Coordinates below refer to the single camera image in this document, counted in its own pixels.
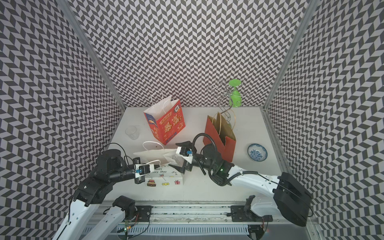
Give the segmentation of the white happy every day bag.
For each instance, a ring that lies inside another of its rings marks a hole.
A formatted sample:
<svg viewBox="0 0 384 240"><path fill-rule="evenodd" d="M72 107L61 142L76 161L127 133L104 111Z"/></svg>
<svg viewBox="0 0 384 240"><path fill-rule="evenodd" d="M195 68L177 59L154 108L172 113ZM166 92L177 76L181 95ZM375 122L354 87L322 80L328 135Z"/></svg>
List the white happy every day bag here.
<svg viewBox="0 0 384 240"><path fill-rule="evenodd" d="M169 166L182 157L177 156L176 149L166 149L161 143L146 141L143 142L142 152L134 153L141 158L143 164L154 164L159 167L152 173L145 175L145 184L149 188L170 188L181 187L184 183L183 174Z"/></svg>

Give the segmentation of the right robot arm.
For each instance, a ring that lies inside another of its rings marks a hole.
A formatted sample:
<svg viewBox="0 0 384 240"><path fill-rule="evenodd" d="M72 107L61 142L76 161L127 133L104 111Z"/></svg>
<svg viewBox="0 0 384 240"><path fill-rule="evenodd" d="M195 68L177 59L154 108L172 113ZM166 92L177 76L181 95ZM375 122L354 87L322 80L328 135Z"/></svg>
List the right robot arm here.
<svg viewBox="0 0 384 240"><path fill-rule="evenodd" d="M211 136L200 133L193 141L177 143L176 154L185 162L175 167L180 173L198 167L217 186L238 186L260 194L249 196L244 207L248 218L280 215L292 224L305 227L314 215L311 207L313 195L292 174L263 175L245 170L225 161Z"/></svg>

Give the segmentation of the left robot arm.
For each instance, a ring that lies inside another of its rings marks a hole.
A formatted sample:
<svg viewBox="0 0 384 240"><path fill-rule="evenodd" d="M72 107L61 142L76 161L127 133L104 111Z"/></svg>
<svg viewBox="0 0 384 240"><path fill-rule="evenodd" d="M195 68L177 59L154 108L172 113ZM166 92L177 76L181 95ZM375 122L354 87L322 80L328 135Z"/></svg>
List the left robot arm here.
<svg viewBox="0 0 384 240"><path fill-rule="evenodd" d="M75 190L66 217L54 235L55 240L79 240L96 210L116 183L135 180L142 183L144 174L139 170L140 158L134 158L128 165L121 151L104 151L97 158L97 165L90 175ZM83 238L85 240L104 240L122 221L138 216L135 201L120 196L107 214Z"/></svg>

